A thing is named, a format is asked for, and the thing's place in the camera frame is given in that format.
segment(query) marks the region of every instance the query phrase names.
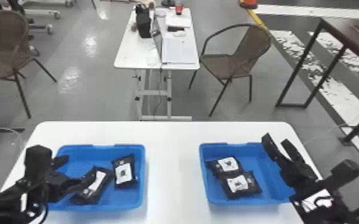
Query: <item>white table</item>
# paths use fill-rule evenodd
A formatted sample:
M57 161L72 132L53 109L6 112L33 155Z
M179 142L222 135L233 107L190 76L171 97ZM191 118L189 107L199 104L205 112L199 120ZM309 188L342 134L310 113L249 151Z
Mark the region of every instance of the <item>white table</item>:
M66 144L143 144L146 149L146 186L141 207L96 213L51 211L45 223L301 224L291 203L224 209L210 206L206 198L199 145L260 142L267 132L282 153L286 152L280 142L289 139L320 177L293 128L283 122L43 122L26 147L41 144L52 149L53 156ZM24 156L25 150L2 190L23 176Z
M154 11L150 11L150 18L153 19ZM185 8L183 11L183 16L191 18L191 11L189 8ZM142 39L138 31L133 32L131 26L135 23L136 13L132 10L131 16L129 17L128 24L120 44L120 47L117 52L116 59L114 61L114 66L118 69L134 69L135 70L135 81L137 88L135 90L135 100L137 101L137 113L139 120L191 120L190 116L172 116L171 114L171 102L172 102L172 82L171 82L171 71L172 70L198 70L200 68L199 58L195 59L193 64L164 64L162 65L158 51L154 44L153 38ZM167 32L167 25L165 23L165 18L158 18L159 27L161 29L162 35L165 35ZM193 30L193 24L190 28L185 29L186 37L189 38L187 43L190 44L190 48L194 49L194 53L197 55L197 47L195 40L195 33ZM151 90L145 89L145 80L148 75L149 87L151 85L151 76L153 70L158 73L159 69L167 71L167 74L164 74L164 81L167 88L165 90ZM167 99L167 116L151 116L150 108L148 108L148 116L142 114L142 105L143 105L143 96L163 96Z

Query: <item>brown wicker chair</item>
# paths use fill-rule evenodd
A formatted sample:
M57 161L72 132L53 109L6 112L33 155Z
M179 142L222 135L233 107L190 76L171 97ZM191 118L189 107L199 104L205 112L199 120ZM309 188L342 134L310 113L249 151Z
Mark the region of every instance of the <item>brown wicker chair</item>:
M31 61L36 62L54 82L57 82L50 72L33 57L29 49L27 20L18 12L0 10L0 80L13 81L17 84L28 118L31 118L31 114L18 76L25 79L19 70Z
M206 46L213 37L236 27L248 27L243 39L233 55L228 54L205 54ZM235 78L249 77L249 101L252 100L252 75L250 70L255 65L260 56L265 54L271 46L271 36L268 31L255 24L236 24L228 26L210 35L203 45L200 54L200 62L207 70L223 85L223 89L214 104L209 117L212 116L218 102L228 84ZM193 73L189 89L192 87L197 71Z

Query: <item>wheel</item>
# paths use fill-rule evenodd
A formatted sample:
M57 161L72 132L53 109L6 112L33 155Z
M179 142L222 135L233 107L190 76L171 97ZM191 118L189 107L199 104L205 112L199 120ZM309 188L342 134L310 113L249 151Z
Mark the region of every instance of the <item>wheel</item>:
M61 14L58 13L58 12L55 12L55 13L54 13L54 18L55 18L56 20L61 19Z
M47 25L46 30L49 35L52 35L53 34L53 25L52 24Z

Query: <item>black metal table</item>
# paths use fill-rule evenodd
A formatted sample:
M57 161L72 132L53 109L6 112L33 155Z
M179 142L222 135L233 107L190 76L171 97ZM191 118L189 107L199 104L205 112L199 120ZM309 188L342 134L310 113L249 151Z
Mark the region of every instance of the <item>black metal table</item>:
M351 19L344 19L344 18L321 18L320 22L310 39L308 45L305 48L304 53L302 54L301 59L299 60L298 64L296 65L294 71L291 74L286 86L283 89L278 101L276 103L276 107L299 107L299 108L307 108L315 95L317 94L318 90L321 88L322 84L326 81L328 76L330 75L331 71L339 61L339 59L343 56L346 49L350 49L356 55L359 56L359 20L351 20ZM301 69L303 62L305 61L307 55L309 54L315 40L317 39L318 34L322 30L326 30L332 36L334 36L337 40L343 43L343 47L338 52L338 54L334 57L333 61L329 65L328 69L324 72L323 77L320 79L319 83L311 92L308 99L303 104L285 104L282 103L284 100L285 95L287 94L291 84L295 80L296 76L298 75L299 70ZM351 139L359 133L359 124L353 128L353 130L347 134L346 137L342 138L342 142L351 142Z

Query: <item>blue plastic tray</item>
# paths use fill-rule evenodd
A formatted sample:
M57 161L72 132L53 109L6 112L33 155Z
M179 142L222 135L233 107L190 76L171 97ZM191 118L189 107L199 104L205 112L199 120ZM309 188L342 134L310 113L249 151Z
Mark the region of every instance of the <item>blue plastic tray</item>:
M289 202L294 190L288 187L280 176L277 163L270 160L260 143L248 144L202 144L199 147L200 165L208 200L217 205L257 205ZM228 200L219 179L205 166L206 161L233 155L245 171L253 171L262 193Z
M50 210L101 211L134 209L142 204L145 181L145 149L142 145L65 145L58 150L57 156L69 155L69 162L57 171L71 178L80 178L93 166L113 170L112 160L135 154L135 175L138 184L133 188L115 189L111 181L103 192L98 204L77 206L70 203L72 194L57 203L49 203Z

